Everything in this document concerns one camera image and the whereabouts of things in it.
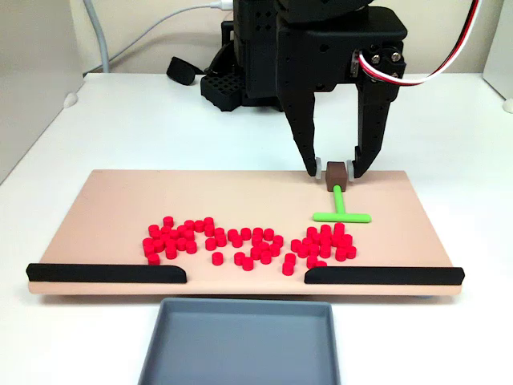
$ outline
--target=white wall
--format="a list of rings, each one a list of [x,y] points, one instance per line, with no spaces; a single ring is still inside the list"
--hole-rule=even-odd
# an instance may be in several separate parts
[[[100,63],[95,33],[82,0],[70,0],[84,71]],[[109,51],[117,52],[154,21],[172,11],[211,0],[95,0]],[[452,49],[471,0],[376,0],[393,9],[408,28],[405,57],[409,73],[431,72]],[[475,32],[454,72],[481,72],[487,59],[503,0],[483,0]],[[115,61],[114,72],[164,73],[171,57],[206,67],[220,48],[220,23],[230,14],[192,10],[175,16]]]
[[[67,0],[0,0],[0,183],[82,85]]]

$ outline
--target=gray cable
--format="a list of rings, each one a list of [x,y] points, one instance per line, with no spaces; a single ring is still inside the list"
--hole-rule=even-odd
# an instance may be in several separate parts
[[[91,0],[83,0],[84,3],[88,2],[88,3],[91,3]],[[128,48],[132,47],[134,44],[136,44],[140,39],[142,39],[144,36],[146,36],[146,34],[152,30],[153,28],[155,28],[156,26],[158,26],[160,23],[162,22],[165,22],[166,20],[168,20],[169,18],[172,18],[173,16],[176,16],[178,14],[181,14],[182,12],[185,12],[187,10],[197,10],[199,8],[212,8],[212,4],[209,3],[209,4],[203,4],[201,6],[188,6],[187,8],[183,8],[181,10],[176,10],[175,12],[173,12],[172,14],[169,14],[168,16],[166,16],[165,18],[162,18],[160,19],[158,22],[156,22],[155,24],[153,24],[152,26],[150,26],[147,30],[145,30],[136,40],[134,40],[133,42],[131,42],[130,44],[128,44],[126,47],[124,47],[121,51],[119,51],[117,54],[115,54],[114,56],[111,56],[110,58],[107,57],[107,68],[108,68],[108,62],[111,61],[111,60],[114,60],[115,58],[117,58],[118,56],[120,56],[124,51],[126,51]],[[100,67],[103,67],[104,68],[104,65],[103,65],[103,56],[102,56],[102,64],[99,65],[99,66],[96,66],[94,68],[91,68],[89,71],[85,72],[84,74],[87,74],[88,72],[91,72],[91,71],[94,71],[94,70],[97,70],[99,69]]]
[[[103,34],[102,26],[99,23],[98,15],[95,11],[95,6],[91,0],[83,0],[83,5],[86,6],[87,14],[89,15],[89,19],[91,20],[91,24],[95,29],[96,38],[98,39],[99,45],[99,53],[102,57],[102,64],[98,66],[98,68],[102,67],[103,72],[108,74],[110,72],[109,68],[109,51],[107,49],[107,41],[105,40],[105,35]]]

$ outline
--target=red and white wire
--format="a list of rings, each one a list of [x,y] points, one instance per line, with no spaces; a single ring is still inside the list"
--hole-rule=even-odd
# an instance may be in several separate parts
[[[414,79],[414,80],[408,80],[408,79],[398,79],[394,78],[393,76],[387,75],[384,72],[380,72],[374,67],[372,67],[367,61],[366,58],[363,56],[363,54],[360,52],[358,56],[358,62],[360,63],[360,67],[362,67],[362,70],[371,78],[374,78],[376,80],[381,80],[382,82],[397,84],[399,86],[405,86],[405,87],[411,87],[411,86],[418,86],[419,84],[423,84],[428,80],[436,78],[438,75],[443,73],[447,68],[450,67],[450,65],[458,58],[459,54],[462,52],[463,48],[467,44],[467,41],[471,35],[472,30],[474,29],[475,21],[477,19],[477,16],[479,14],[479,10],[481,9],[481,4],[483,0],[475,0],[473,4],[473,8],[471,10],[471,18],[470,22],[467,23],[467,25],[464,27],[463,31],[463,38],[460,39],[459,44],[457,44],[456,49],[450,55],[444,64],[438,68],[435,72],[433,72],[431,75],[420,78],[420,79]]]

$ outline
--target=white table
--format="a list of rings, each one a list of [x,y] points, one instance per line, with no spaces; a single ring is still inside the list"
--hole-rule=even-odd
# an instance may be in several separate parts
[[[353,158],[353,87],[319,94],[316,152]],[[402,89],[373,169],[405,169],[454,265],[456,298],[333,303],[345,385],[511,380],[513,115],[480,75]],[[303,169],[285,117],[223,113],[165,75],[88,75],[0,186],[0,383],[136,383],[161,297],[29,294],[37,262],[93,168]]]

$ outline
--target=cable connector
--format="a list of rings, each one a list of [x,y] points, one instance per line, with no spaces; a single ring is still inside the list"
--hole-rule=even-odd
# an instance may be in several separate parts
[[[218,10],[233,10],[233,0],[220,0],[218,2],[211,2],[211,8],[217,8]]]

